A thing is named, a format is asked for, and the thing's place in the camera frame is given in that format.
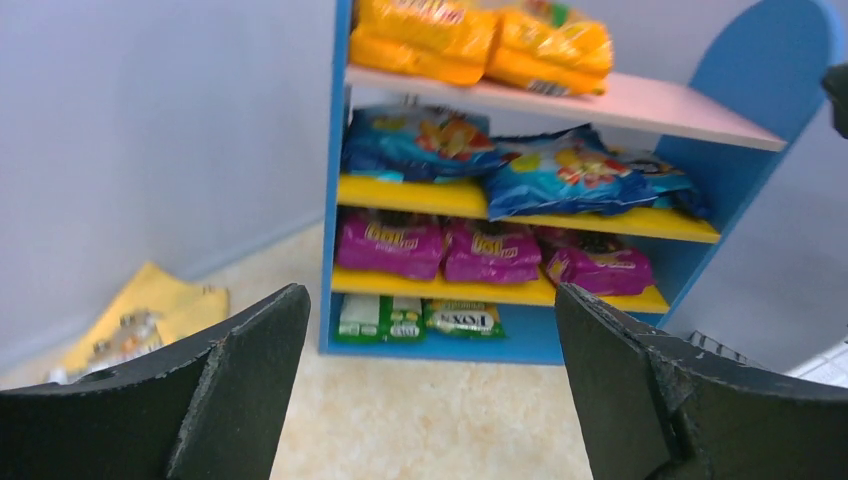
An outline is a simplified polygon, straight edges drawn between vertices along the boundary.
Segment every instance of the pink snack bag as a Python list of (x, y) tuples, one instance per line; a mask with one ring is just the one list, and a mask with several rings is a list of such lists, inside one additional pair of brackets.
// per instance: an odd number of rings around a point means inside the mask
[(639, 295), (654, 285), (651, 262), (615, 235), (539, 227), (545, 271), (556, 283), (574, 283), (595, 295)]
[(336, 263), (414, 280), (433, 280), (442, 261), (442, 229), (432, 215), (350, 210), (341, 222)]
[(446, 243), (449, 282), (523, 283), (539, 278), (542, 252), (525, 225), (453, 218)]

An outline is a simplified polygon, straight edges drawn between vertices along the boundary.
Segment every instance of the yellow snack bag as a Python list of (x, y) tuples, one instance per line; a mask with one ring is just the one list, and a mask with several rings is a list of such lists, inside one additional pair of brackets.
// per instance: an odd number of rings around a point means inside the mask
[(523, 0), (498, 11), (486, 76), (546, 95), (602, 95), (613, 67), (606, 27), (578, 10)]
[(471, 86), (486, 69), (495, 23), (470, 0), (359, 0), (350, 62)]
[(48, 379), (72, 383), (222, 322), (229, 309), (227, 290), (185, 283), (146, 263)]

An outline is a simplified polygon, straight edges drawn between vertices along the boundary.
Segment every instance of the white shelf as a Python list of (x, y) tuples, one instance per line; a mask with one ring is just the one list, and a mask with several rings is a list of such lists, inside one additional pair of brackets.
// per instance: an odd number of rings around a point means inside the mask
[(601, 97), (546, 97), (485, 81), (457, 88), (352, 65), (347, 67), (345, 81), (759, 150), (779, 152), (786, 146), (772, 133), (686, 86), (615, 72), (607, 79), (607, 94)]

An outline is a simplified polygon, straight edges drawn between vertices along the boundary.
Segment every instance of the blue snack bag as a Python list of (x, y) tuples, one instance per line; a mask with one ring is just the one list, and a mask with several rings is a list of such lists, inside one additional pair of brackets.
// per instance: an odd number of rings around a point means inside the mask
[(342, 168), (407, 182), (480, 176), (505, 163), (489, 138), (489, 119), (442, 107), (359, 108), (347, 131)]
[(679, 168), (644, 150), (624, 150), (616, 158), (648, 180), (657, 195), (653, 207), (676, 208), (698, 218), (710, 216), (706, 198)]
[(656, 198), (645, 178), (617, 161), (589, 124), (493, 140), (510, 162), (483, 179), (490, 220), (554, 213), (614, 215)]

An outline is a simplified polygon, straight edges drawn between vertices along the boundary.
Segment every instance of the blue curved side panel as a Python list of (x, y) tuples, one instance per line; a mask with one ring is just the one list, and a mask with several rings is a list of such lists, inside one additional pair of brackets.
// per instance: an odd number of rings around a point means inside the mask
[[(787, 141), (772, 153), (677, 137), (663, 137), (657, 152), (679, 165), (705, 190), (722, 242), (791, 151), (824, 102), (819, 81), (839, 62), (844, 37), (832, 7), (817, 0), (764, 0), (737, 17), (701, 60), (690, 86)], [(692, 287), (717, 245), (638, 240), (655, 259), (671, 312)]]

